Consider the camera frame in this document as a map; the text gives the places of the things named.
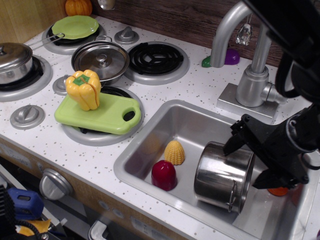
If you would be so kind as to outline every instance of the black robotic claw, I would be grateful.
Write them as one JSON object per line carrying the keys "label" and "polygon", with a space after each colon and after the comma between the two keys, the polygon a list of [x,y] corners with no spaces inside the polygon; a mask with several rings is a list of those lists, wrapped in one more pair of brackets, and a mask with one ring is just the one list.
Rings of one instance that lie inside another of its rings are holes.
{"label": "black robotic claw", "polygon": [[295,141],[299,136],[294,134],[297,134],[297,128],[303,128],[301,125],[305,124],[300,118],[303,119],[310,112],[310,109],[302,111],[278,125],[268,125],[245,114],[231,126],[232,137],[224,145],[223,152],[228,155],[247,145],[263,161],[268,169],[255,180],[253,186],[257,189],[291,189],[299,183],[307,184],[309,178],[301,154],[315,149],[305,149],[299,145]]}

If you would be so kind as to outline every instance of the sink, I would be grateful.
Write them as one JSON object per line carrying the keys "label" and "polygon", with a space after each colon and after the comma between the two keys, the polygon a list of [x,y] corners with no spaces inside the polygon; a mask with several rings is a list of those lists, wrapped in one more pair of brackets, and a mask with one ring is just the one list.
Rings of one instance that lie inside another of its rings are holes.
{"label": "sink", "polygon": [[[202,202],[195,197],[194,177],[201,153],[210,141],[225,143],[235,120],[182,100],[165,102],[114,163],[123,182],[186,213],[236,240],[301,240],[314,200],[320,171],[308,172],[310,182],[274,196],[252,183],[266,169],[256,157],[250,187],[241,214]],[[164,159],[172,140],[178,140],[185,160],[175,165],[178,184],[164,191],[151,184],[153,165]],[[320,161],[318,152],[305,155]]]}

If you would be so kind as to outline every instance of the stove burner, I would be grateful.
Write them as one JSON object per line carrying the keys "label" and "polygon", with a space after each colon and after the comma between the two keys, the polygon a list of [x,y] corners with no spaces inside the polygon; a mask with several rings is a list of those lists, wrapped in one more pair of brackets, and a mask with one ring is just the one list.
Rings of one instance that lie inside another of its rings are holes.
{"label": "stove burner", "polygon": [[[130,96],[129,93],[127,93],[126,91],[121,90],[120,88],[115,87],[115,86],[103,86],[101,88],[101,93],[111,94],[111,95],[115,95],[115,96],[120,96],[120,97],[125,97],[125,98],[131,98],[132,99],[132,97]],[[123,119],[127,122],[127,121],[133,119],[134,116],[135,116],[135,112],[134,111],[130,111],[130,112],[127,112],[123,116]],[[91,129],[87,129],[87,128],[83,128],[83,127],[79,127],[79,129],[80,129],[81,133],[83,133],[83,134],[87,134],[88,132],[99,133],[99,131],[95,131],[95,130],[91,130]]]}
{"label": "stove burner", "polygon": [[23,78],[6,84],[0,84],[0,91],[20,90],[29,87],[38,81],[44,74],[44,70],[40,61],[36,57],[32,57],[32,68]]}
{"label": "stove burner", "polygon": [[125,89],[119,86],[114,88],[117,88],[120,91],[127,93],[131,98],[138,101],[140,106],[140,111],[141,111],[141,119],[139,123],[135,125],[128,133],[122,134],[122,135],[110,134],[110,133],[105,133],[101,131],[93,132],[91,130],[88,131],[87,134],[83,134],[80,131],[79,127],[62,124],[62,129],[64,133],[70,139],[72,139],[73,141],[79,144],[83,144],[86,146],[102,147],[102,146],[109,146],[109,145],[120,143],[126,140],[127,138],[131,137],[134,133],[138,131],[138,129],[141,127],[145,118],[145,110],[141,100],[138,98],[137,95],[135,95],[133,92],[129,91],[128,89]]}
{"label": "stove burner", "polygon": [[168,42],[141,43],[130,48],[128,54],[130,64],[124,76],[138,84],[170,84],[182,78],[190,67],[188,55]]}
{"label": "stove burner", "polygon": [[170,45],[147,42],[135,46],[129,56],[130,68],[141,75],[169,73],[178,68],[184,60],[184,56]]}
{"label": "stove burner", "polygon": [[0,102],[11,102],[25,99],[41,91],[49,84],[53,75],[50,63],[40,56],[33,55],[32,57],[34,57],[32,59],[33,62],[41,66],[43,75],[39,72],[35,79],[31,81],[29,80],[29,82],[27,81],[27,83],[24,84],[21,83],[23,87],[20,87],[20,89],[0,90]]}
{"label": "stove burner", "polygon": [[98,29],[95,31],[95,33],[91,34],[88,37],[82,38],[81,42],[70,42],[70,44],[63,44],[60,41],[67,40],[67,39],[59,39],[55,42],[52,42],[52,39],[54,37],[51,37],[50,39],[47,39],[49,36],[49,31],[51,29],[51,26],[48,27],[46,30],[42,33],[42,43],[44,44],[43,47],[48,50],[49,52],[59,54],[59,55],[73,55],[74,52],[83,44],[90,43],[94,41],[97,36],[96,34],[99,34],[99,36],[105,36],[106,31],[105,29],[99,24]]}
{"label": "stove burner", "polygon": [[54,41],[53,44],[56,46],[60,46],[60,45],[73,45],[73,44],[78,44],[78,43],[82,43],[85,40],[87,40],[90,36],[95,36],[97,37],[100,33],[100,29],[98,28],[94,33],[92,33],[89,36],[86,37],[82,37],[82,38],[77,38],[77,39],[66,39],[66,38],[61,38],[58,36],[54,36],[54,33],[52,32],[52,26],[49,28],[48,32],[47,32],[47,37],[52,37],[50,38],[51,41],[54,41],[56,39],[59,39],[57,41]]}

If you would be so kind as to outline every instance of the toy corn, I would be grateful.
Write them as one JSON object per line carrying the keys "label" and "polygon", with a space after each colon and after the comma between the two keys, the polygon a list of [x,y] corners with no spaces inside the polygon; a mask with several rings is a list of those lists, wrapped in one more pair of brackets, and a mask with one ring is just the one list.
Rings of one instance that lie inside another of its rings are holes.
{"label": "toy corn", "polygon": [[66,79],[65,89],[84,111],[95,110],[100,105],[101,83],[92,70],[76,71]]}
{"label": "toy corn", "polygon": [[180,165],[185,160],[185,151],[181,143],[172,140],[168,143],[164,150],[164,159],[173,165]]}

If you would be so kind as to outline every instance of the toy bell pepper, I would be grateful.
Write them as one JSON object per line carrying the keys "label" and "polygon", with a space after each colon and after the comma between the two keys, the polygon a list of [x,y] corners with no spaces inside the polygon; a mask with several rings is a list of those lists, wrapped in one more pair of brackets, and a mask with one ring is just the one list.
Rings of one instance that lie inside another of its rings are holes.
{"label": "toy bell pepper", "polygon": [[101,83],[92,70],[76,71],[65,81],[66,92],[84,111],[95,110],[100,105]]}

